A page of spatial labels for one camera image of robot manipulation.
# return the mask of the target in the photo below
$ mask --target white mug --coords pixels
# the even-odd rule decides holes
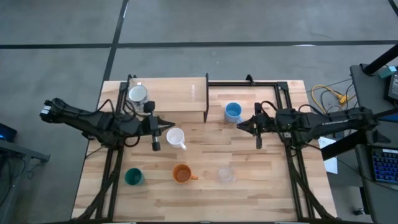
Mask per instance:
[[[148,102],[148,90],[143,85],[133,86],[129,91],[129,99],[138,111],[144,109],[144,103]]]
[[[166,135],[167,142],[172,145],[174,148],[182,148],[183,150],[187,150],[187,147],[184,145],[185,137],[184,132],[180,128],[172,128],[167,131]]]

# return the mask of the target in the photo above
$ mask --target keyboard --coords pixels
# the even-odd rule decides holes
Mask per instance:
[[[373,148],[372,160],[375,181],[398,184],[398,150]]]

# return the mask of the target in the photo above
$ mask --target gray concrete floor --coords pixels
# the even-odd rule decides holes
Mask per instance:
[[[0,44],[111,43],[121,3],[1,1]],[[394,40],[397,22],[385,0],[136,0],[129,2],[120,42]],[[349,78],[350,65],[369,63],[390,47],[118,49],[110,79],[208,72],[212,80],[242,80],[250,73],[258,80],[304,80],[309,90]],[[42,122],[39,111],[54,97],[94,110],[108,54],[109,49],[0,50],[0,123],[19,131],[16,143],[52,155],[25,180],[14,223],[70,218],[88,142],[73,128]],[[344,92],[350,83],[333,88]],[[336,101],[325,95],[325,103]],[[339,217],[370,221],[351,214],[360,206],[358,189],[333,181],[331,186]]]

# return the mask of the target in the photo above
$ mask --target green mug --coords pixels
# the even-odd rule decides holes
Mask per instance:
[[[129,185],[142,185],[144,184],[144,174],[137,168],[129,169],[124,176],[124,180]]]

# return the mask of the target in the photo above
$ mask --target orange mug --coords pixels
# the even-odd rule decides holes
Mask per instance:
[[[198,177],[192,175],[191,168],[185,164],[179,164],[174,167],[173,178],[179,184],[186,184],[190,180],[197,180]]]

